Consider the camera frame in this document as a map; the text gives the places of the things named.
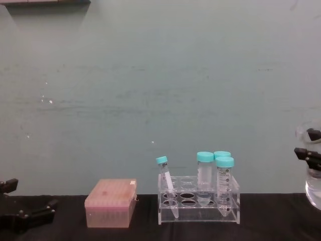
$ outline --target pink pipette tip box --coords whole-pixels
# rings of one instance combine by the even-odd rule
[[[129,227],[136,179],[100,179],[85,200],[88,227]]]

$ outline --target black tabletop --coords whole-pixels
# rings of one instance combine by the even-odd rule
[[[10,197],[32,208],[59,200],[54,222],[24,234],[0,231],[1,241],[96,240],[321,240],[321,211],[304,194],[241,194],[241,224],[164,223],[158,225],[157,195],[138,195],[129,228],[87,228],[86,196]]]

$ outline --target tube cap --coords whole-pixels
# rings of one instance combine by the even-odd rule
[[[167,160],[167,157],[166,157],[166,156],[156,158],[157,164],[165,163],[165,162],[167,162],[167,161],[168,161],[168,160]]]
[[[212,152],[197,152],[197,161],[199,162],[213,162],[214,154]]]
[[[231,156],[230,152],[224,152],[224,151],[214,152],[214,159],[216,159],[218,157],[230,157],[230,156]]]
[[[234,167],[234,158],[233,157],[218,157],[216,160],[217,167]]]

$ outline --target wall stain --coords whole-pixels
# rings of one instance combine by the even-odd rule
[[[77,109],[77,108],[85,108],[85,106],[67,106],[67,107],[57,107],[54,106],[52,108],[37,108],[38,112],[51,112],[51,111],[64,111],[64,110],[71,110],[71,109]]]
[[[89,70],[89,71],[93,71],[93,70],[97,70],[97,71],[101,71],[101,72],[107,72],[108,68],[102,68],[99,67],[97,65],[94,66],[86,66],[86,65],[77,65],[75,66],[76,69],[84,69],[84,70]]]
[[[321,14],[314,16],[314,17],[313,17],[313,20],[317,20],[317,19],[319,19],[319,18],[321,18]]]
[[[318,105],[312,106],[312,107],[296,107],[296,106],[294,106],[294,107],[290,107],[288,109],[282,109],[281,111],[282,112],[292,112],[292,111],[301,112],[301,111],[307,111],[307,110],[321,110],[321,106],[318,106]]]
[[[129,98],[132,98],[132,94],[135,94],[136,92],[137,92],[136,90],[128,90],[125,93],[118,94],[116,98],[129,99]]]
[[[290,11],[294,11],[297,7],[299,0],[295,0],[295,3],[290,7]]]
[[[72,101],[71,101],[71,100],[62,100],[62,101],[60,101],[59,103],[61,103],[61,104],[63,104],[63,103],[71,104]]]
[[[270,72],[270,71],[273,71],[273,69],[257,69],[258,72]]]

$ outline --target black clamp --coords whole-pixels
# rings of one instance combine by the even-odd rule
[[[321,171],[321,154],[304,148],[295,148],[294,152],[299,160],[304,160],[310,169]]]
[[[321,139],[321,131],[315,130],[313,128],[306,130],[307,134],[309,135],[311,141],[316,141]]]
[[[52,200],[39,209],[27,209],[16,201],[5,195],[16,190],[17,179],[6,183],[0,182],[0,230],[10,229],[14,232],[25,232],[29,228],[52,223],[58,201]]]

